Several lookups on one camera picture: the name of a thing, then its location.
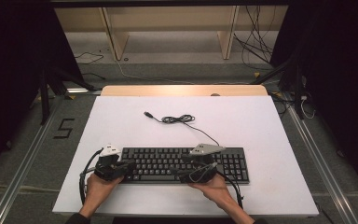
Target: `metal rail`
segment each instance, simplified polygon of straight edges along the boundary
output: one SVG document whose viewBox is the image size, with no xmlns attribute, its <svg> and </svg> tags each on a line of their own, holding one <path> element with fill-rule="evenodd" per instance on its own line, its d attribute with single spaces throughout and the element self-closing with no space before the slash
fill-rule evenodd
<svg viewBox="0 0 358 224">
<path fill-rule="evenodd" d="M 284 95 L 286 100 L 290 100 L 291 97 L 287 94 Z M 289 108 L 290 116 L 292 117 L 295 125 L 300 133 L 310 156 L 312 157 L 313 162 L 316 165 L 316 168 L 319 171 L 319 174 L 324 181 L 324 184 L 330 193 L 330 196 L 333 199 L 334 204 L 337 207 L 339 214 L 342 217 L 342 220 L 346 224 L 356 224 L 358 223 L 358 218 L 354 213 L 350 202 L 348 201 L 347 197 L 345 196 L 344 192 L 342 191 L 341 187 L 339 186 L 336 178 L 334 177 L 332 171 L 330 170 L 326 160 L 324 159 L 321 151 L 319 150 L 318 146 L 316 145 L 315 141 L 313 140 L 312 135 L 310 134 L 310 130 L 308 129 L 307 125 L 305 124 L 304 120 L 300 120 L 299 117 L 296 115 L 296 111 L 290 107 Z"/>
<path fill-rule="evenodd" d="M 11 180 L 9 186 L 7 187 L 6 192 L 0 199 L 0 223 L 5 221 L 7 214 L 10 210 L 11 205 L 14 203 L 16 196 L 19 192 L 20 186 L 22 185 L 25 177 L 28 174 L 32 164 L 34 163 L 34 158 L 39 151 L 43 141 L 46 138 L 46 133 L 48 132 L 49 127 L 51 126 L 52 121 L 54 120 L 55 114 L 62 104 L 63 96 L 57 96 L 54 101 L 54 105 L 51 108 L 51 114 L 48 117 L 46 123 L 42 125 L 34 138 L 33 143 L 30 145 L 24 159 L 21 162 L 19 169 Z"/>
</svg>

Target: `black cable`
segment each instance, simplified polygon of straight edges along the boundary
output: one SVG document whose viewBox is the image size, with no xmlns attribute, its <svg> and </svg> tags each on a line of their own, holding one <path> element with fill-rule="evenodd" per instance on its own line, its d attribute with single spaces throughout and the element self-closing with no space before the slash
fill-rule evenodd
<svg viewBox="0 0 358 224">
<path fill-rule="evenodd" d="M 103 149 L 100 149 L 98 151 L 96 151 L 94 153 L 94 155 L 92 155 L 91 159 L 89 159 L 89 162 L 87 162 L 86 167 L 84 168 L 83 172 L 80 173 L 80 179 L 79 179 L 79 191 L 80 191 L 80 199 L 81 202 L 84 204 L 84 201 L 86 200 L 86 196 L 84 194 L 84 187 L 85 187 L 85 179 L 86 179 L 86 174 L 88 172 L 89 166 L 92 162 L 92 160 L 94 160 L 94 158 L 99 155 L 101 152 L 103 151 Z"/>
<path fill-rule="evenodd" d="M 166 123 L 166 124 L 173 124 L 173 123 L 177 123 L 177 122 L 183 123 L 183 124 L 187 125 L 188 127 L 192 128 L 192 129 L 194 129 L 194 130 L 197 130 L 197 131 L 199 131 L 199 132 L 204 133 L 204 134 L 207 135 L 210 139 L 212 139 L 218 146 L 220 146 L 219 143 L 218 143 L 216 140 L 214 140 L 209 134 L 205 133 L 204 131 L 202 131 L 202 130 L 200 130 L 200 129 L 194 128 L 194 127 L 192 127 L 192 126 L 186 124 L 187 122 L 190 122 L 190 121 L 193 121 L 193 120 L 196 119 L 195 117 L 193 117 L 193 116 L 191 116 L 191 115 L 182 115 L 182 116 L 179 117 L 179 118 L 175 118 L 175 117 L 164 117 L 164 118 L 162 118 L 161 120 L 158 120 L 158 119 L 156 119 L 155 117 L 153 117 L 153 115 L 151 115 L 149 112 L 144 112 L 144 114 L 145 114 L 147 117 L 149 117 L 149 118 L 151 118 L 151 119 L 155 119 L 156 121 L 161 122 L 161 123 Z"/>
<path fill-rule="evenodd" d="M 75 56 L 75 58 L 80 58 L 81 56 L 85 55 L 85 54 L 89 54 L 89 55 L 92 55 L 92 56 L 98 56 L 99 58 L 95 59 L 95 60 L 92 60 L 91 62 L 89 63 L 80 63 L 80 64 L 90 64 L 90 63 L 95 63 L 99 60 L 101 60 L 103 58 L 103 55 L 102 54 L 94 54 L 94 53 L 90 53 L 90 52 L 84 52 L 78 56 Z"/>
<path fill-rule="evenodd" d="M 100 79 L 106 80 L 106 77 L 97 75 L 97 74 L 95 74 L 95 73 L 83 73 L 83 74 L 82 74 L 82 76 L 87 76 L 87 75 L 96 76 L 96 77 L 99 77 Z"/>
<path fill-rule="evenodd" d="M 236 193 L 236 195 L 237 195 L 238 205 L 240 206 L 240 208 L 243 209 L 243 205 L 242 205 L 242 199 L 243 199 L 243 198 L 242 198 L 240 192 L 238 191 L 237 186 L 235 186 L 234 182 L 232 182 L 232 180 L 230 180 L 226 175 L 222 174 L 220 171 L 217 171 L 217 173 L 218 173 L 219 175 L 221 175 L 223 178 L 225 178 L 225 180 L 228 181 L 228 182 L 232 185 L 232 187 L 235 189 L 235 193 Z"/>
</svg>

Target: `wire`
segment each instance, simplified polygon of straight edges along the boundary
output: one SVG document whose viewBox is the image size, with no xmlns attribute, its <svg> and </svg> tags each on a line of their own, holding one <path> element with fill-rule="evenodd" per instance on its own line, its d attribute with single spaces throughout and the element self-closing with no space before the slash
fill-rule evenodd
<svg viewBox="0 0 358 224">
<path fill-rule="evenodd" d="M 83 76 L 87 76 L 87 75 L 96 76 L 96 77 L 99 77 L 100 79 L 106 80 L 106 77 L 102 77 L 102 76 L 97 75 L 95 73 L 83 73 L 82 75 Z"/>
<path fill-rule="evenodd" d="M 101 60 L 102 58 L 103 58 L 103 55 L 102 54 L 94 54 L 94 53 L 90 53 L 90 52 L 84 52 L 84 53 L 82 53 L 82 54 L 80 54 L 80 55 L 78 55 L 78 56 L 75 56 L 75 58 L 81 58 L 83 55 L 85 55 L 85 54 L 89 54 L 89 55 L 92 55 L 92 56 L 97 56 L 97 57 L 99 57 L 99 58 L 97 58 L 97 59 L 95 59 L 95 60 L 92 60 L 91 62 L 89 62 L 89 63 L 80 63 L 80 64 L 91 64 L 91 63 L 95 63 L 95 62 L 97 62 L 97 61 L 99 61 L 99 60 Z"/>
<path fill-rule="evenodd" d="M 307 119 L 313 119 L 313 118 L 315 117 L 316 110 L 313 110 L 312 116 L 309 117 L 309 116 L 307 115 L 307 113 L 305 112 L 305 110 L 304 110 L 303 104 L 304 104 L 305 101 L 306 101 L 306 100 L 302 100 L 302 101 L 301 101 L 301 110 L 303 111 L 303 114 L 304 114 L 305 117 L 307 117 Z"/>
<path fill-rule="evenodd" d="M 121 64 L 116 61 L 118 67 L 120 68 L 120 72 L 121 72 L 121 75 L 123 77 L 131 77 L 131 78 L 138 78 L 138 79 L 141 79 L 141 80 L 148 80 L 148 81 L 156 81 L 156 80 L 159 80 L 159 81 L 169 81 L 169 82 L 174 82 L 174 83 L 185 83 L 185 84 L 191 84 L 191 85 L 197 85 L 196 83 L 194 82 L 189 82 L 189 81 L 175 81 L 175 80 L 169 80 L 169 79 L 165 79 L 165 78 L 149 78 L 149 77 L 136 77 L 136 76 L 129 76 L 129 75 L 126 75 L 124 74 L 123 72 L 123 69 L 121 67 Z"/>
<path fill-rule="evenodd" d="M 80 191 L 80 199 L 81 202 L 84 204 L 84 201 L 86 200 L 86 196 L 84 193 L 84 188 L 85 188 L 85 179 L 86 179 L 86 174 L 91 172 L 92 169 L 89 169 L 90 163 L 92 162 L 92 160 L 94 160 L 94 158 L 99 155 L 101 152 L 103 151 L 103 149 L 100 149 L 98 151 L 96 151 L 94 153 L 94 155 L 92 155 L 92 157 L 89 159 L 89 162 L 87 162 L 86 167 L 84 168 L 83 172 L 80 173 L 80 179 L 79 179 L 79 191 Z"/>
<path fill-rule="evenodd" d="M 149 112 L 144 112 L 144 114 L 145 114 L 147 117 L 149 117 L 149 118 L 151 118 L 151 119 L 155 119 L 156 121 L 161 122 L 161 123 L 166 123 L 166 124 L 173 124 L 173 123 L 177 123 L 177 122 L 183 123 L 183 124 L 187 125 L 188 127 L 192 128 L 192 129 L 194 129 L 194 130 L 197 130 L 197 131 L 199 131 L 199 132 L 204 133 L 204 134 L 207 135 L 210 139 L 212 139 L 218 146 L 220 146 L 219 143 L 218 143 L 216 140 L 214 140 L 209 134 L 205 133 L 204 131 L 202 131 L 202 130 L 200 130 L 200 129 L 194 128 L 194 127 L 192 127 L 192 126 L 186 124 L 187 122 L 190 122 L 190 121 L 195 120 L 196 117 L 193 117 L 193 116 L 191 116 L 191 115 L 182 115 L 180 118 L 164 117 L 164 118 L 162 118 L 161 120 L 158 120 L 158 119 L 156 119 L 155 117 L 153 117 L 153 115 L 151 115 Z"/>
<path fill-rule="evenodd" d="M 204 166 L 200 167 L 197 170 L 194 170 L 193 172 L 191 172 L 188 177 L 190 178 L 191 181 L 193 181 L 194 183 L 198 183 L 200 180 L 202 180 L 202 178 L 206 175 L 206 173 L 208 173 L 208 171 L 212 170 L 217 163 L 214 164 L 204 164 Z M 192 175 L 195 174 L 198 171 L 202 171 L 203 169 L 205 169 L 205 171 L 202 173 L 202 175 L 200 176 L 200 178 L 198 178 L 197 180 L 194 180 Z"/>
</svg>

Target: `keyboard key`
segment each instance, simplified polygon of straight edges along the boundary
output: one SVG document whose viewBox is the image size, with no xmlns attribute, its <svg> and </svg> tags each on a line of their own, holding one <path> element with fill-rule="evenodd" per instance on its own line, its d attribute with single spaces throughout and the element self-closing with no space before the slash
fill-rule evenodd
<svg viewBox="0 0 358 224">
<path fill-rule="evenodd" d="M 175 180 L 175 176 L 173 176 L 173 175 L 143 175 L 143 176 L 141 176 L 141 180 L 156 180 L 156 181 Z"/>
</svg>

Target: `floor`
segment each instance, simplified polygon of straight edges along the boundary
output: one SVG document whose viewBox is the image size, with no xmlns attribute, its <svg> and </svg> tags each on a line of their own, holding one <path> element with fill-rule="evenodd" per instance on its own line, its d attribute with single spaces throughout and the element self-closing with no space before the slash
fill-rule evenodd
<svg viewBox="0 0 358 224">
<path fill-rule="evenodd" d="M 248 35 L 247 32 L 237 32 L 242 40 Z M 277 32 L 265 34 L 264 40 L 271 48 L 276 36 Z M 268 64 L 248 51 L 242 52 L 242 46 L 235 40 L 230 59 L 223 60 L 215 32 L 131 33 L 119 63 L 113 60 L 104 34 L 67 34 L 67 37 L 85 80 L 95 86 L 249 83 L 256 79 L 257 74 L 264 75 L 270 69 Z M 279 91 L 276 86 L 278 80 L 279 77 L 274 77 L 267 81 L 267 90 Z M 66 85 L 76 88 L 73 83 Z M 286 99 L 291 97 L 288 92 L 281 94 Z M 3 215 L 3 223 L 63 223 L 67 219 L 53 214 L 51 209 L 96 97 L 87 93 L 69 95 L 54 98 L 51 94 L 54 119 L 40 142 L 34 140 L 42 132 L 39 124 L 41 104 L 36 98 L 11 139 L 11 150 L 1 154 L 0 203 L 13 185 L 13 177 L 22 178 L 12 201 L 5 203 L 7 212 Z M 319 216 L 312 218 L 266 217 L 268 223 L 358 223 L 358 177 L 345 158 L 338 156 L 338 146 L 323 118 L 316 112 L 312 119 L 298 120 L 289 105 L 280 101 L 276 102 L 276 107 L 310 192 L 324 213 L 321 210 Z M 311 118 L 312 106 L 304 104 L 304 110 Z M 62 135 L 59 130 L 62 120 L 69 118 L 73 119 L 66 123 L 73 129 L 70 137 L 54 138 Z M 325 164 L 322 168 L 327 172 L 320 169 L 320 157 Z M 19 175 L 19 168 L 24 167 L 24 158 L 30 164 L 25 166 L 27 169 L 23 175 Z M 338 206 L 340 203 L 347 203 L 347 209 Z M 110 223 L 111 220 L 111 217 L 95 217 L 92 223 Z"/>
</svg>

